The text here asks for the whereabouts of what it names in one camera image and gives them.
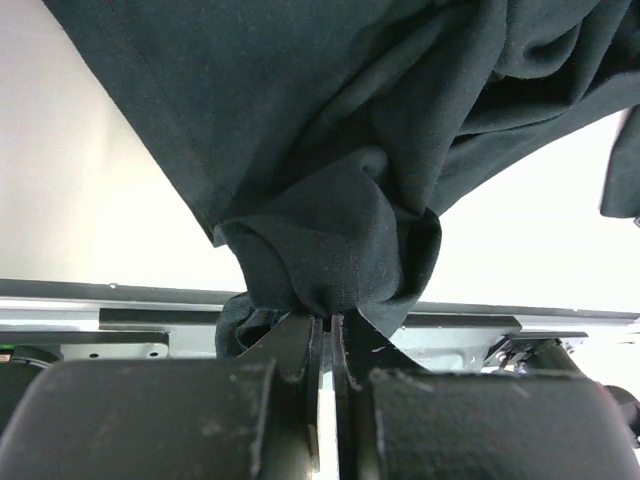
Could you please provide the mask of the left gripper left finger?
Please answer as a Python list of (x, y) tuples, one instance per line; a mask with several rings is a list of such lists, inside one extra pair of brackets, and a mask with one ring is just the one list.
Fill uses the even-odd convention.
[(1, 438), (5, 479), (309, 479), (323, 322), (289, 315), (234, 359), (66, 361)]

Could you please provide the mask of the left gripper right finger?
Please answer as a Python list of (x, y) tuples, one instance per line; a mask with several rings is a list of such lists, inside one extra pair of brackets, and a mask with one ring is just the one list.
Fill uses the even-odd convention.
[(639, 404), (557, 343), (522, 373), (433, 373), (359, 313), (331, 327), (343, 479), (635, 479)]

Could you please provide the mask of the black t shirt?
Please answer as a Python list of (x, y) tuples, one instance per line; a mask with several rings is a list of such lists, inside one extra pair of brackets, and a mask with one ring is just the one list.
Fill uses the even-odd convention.
[(288, 314), (394, 334), (440, 216), (552, 141), (627, 120), (600, 211), (639, 213), (635, 1), (51, 1), (247, 290), (216, 354)]

